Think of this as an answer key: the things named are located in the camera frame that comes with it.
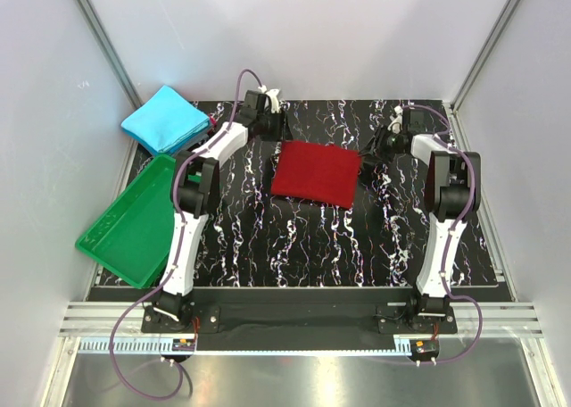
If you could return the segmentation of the red t shirt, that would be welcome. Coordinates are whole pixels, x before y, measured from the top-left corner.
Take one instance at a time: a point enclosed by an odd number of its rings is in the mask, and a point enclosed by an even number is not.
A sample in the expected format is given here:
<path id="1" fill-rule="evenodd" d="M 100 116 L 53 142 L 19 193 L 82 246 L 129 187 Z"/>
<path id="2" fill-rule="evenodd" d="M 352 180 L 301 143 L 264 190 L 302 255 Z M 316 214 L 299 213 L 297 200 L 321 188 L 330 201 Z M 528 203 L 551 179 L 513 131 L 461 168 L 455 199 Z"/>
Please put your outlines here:
<path id="1" fill-rule="evenodd" d="M 270 193 L 349 209 L 360 164 L 356 151 L 336 145 L 287 141 L 281 145 Z"/>

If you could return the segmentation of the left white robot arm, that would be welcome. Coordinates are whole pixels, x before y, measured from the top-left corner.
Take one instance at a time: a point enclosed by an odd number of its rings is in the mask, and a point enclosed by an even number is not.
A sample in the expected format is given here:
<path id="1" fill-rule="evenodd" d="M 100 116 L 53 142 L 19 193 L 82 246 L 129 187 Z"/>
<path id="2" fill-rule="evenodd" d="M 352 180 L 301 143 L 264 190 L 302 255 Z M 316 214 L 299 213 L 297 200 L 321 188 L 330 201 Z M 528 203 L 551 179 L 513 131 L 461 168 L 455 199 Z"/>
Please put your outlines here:
<path id="1" fill-rule="evenodd" d="M 177 156 L 171 188 L 174 229 L 160 289 L 145 309 L 144 324 L 162 332 L 182 333 L 198 328 L 194 315 L 194 267 L 203 230 L 220 202 L 220 169 L 234 153 L 256 137 L 282 141 L 286 115 L 280 90 L 260 86 L 246 92 L 231 120 L 203 145 Z"/>

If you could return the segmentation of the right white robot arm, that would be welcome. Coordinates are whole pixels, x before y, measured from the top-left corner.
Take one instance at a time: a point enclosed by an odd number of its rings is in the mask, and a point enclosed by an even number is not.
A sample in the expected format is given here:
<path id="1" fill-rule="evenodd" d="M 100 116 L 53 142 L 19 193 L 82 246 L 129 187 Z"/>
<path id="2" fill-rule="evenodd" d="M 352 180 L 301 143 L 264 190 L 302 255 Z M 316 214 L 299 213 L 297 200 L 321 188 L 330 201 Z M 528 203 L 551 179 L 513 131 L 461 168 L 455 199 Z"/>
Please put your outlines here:
<path id="1" fill-rule="evenodd" d="M 412 128 L 413 111 L 439 117 L 445 131 L 417 133 Z M 481 156 L 444 142 L 442 136 L 450 133 L 450 123 L 437 110 L 419 104 L 397 105 L 390 122 L 378 127 L 360 151 L 361 169 L 366 172 L 405 154 L 427 166 L 424 204 L 429 233 L 421 270 L 407 302 L 391 315 L 377 314 L 378 322 L 393 330 L 436 335 L 440 328 L 455 323 L 451 301 L 463 298 L 451 293 L 452 268 L 468 219 L 480 206 Z"/>

